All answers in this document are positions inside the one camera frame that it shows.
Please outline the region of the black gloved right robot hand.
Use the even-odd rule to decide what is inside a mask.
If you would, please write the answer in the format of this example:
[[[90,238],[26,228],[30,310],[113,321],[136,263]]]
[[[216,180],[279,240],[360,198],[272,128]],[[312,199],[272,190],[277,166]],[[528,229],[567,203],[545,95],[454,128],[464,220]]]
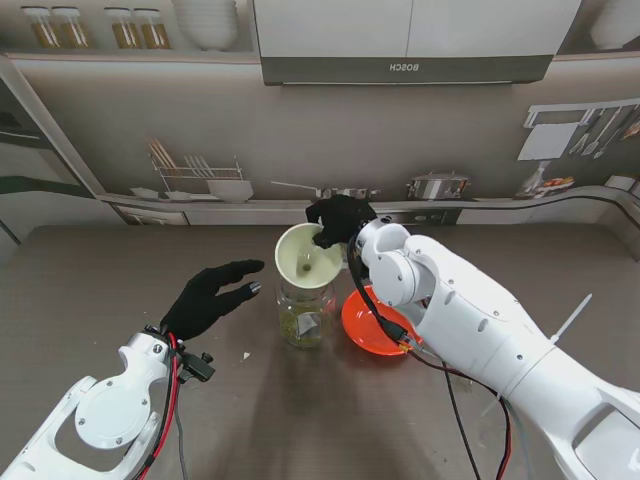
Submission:
[[[317,200],[306,208],[305,214],[309,223],[322,226],[322,230],[313,236],[313,242],[323,249],[347,244],[366,224],[377,218],[366,200],[346,195]]]

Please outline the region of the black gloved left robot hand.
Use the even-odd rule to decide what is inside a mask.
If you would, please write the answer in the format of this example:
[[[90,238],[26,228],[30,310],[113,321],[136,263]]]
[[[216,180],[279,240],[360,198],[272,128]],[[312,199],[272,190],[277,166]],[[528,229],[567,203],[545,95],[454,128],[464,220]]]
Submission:
[[[226,293],[220,290],[247,275],[259,273],[264,266],[261,260],[249,259],[203,269],[187,282],[162,318],[160,331],[182,341],[202,335],[221,317],[254,298],[261,284],[249,282]]]

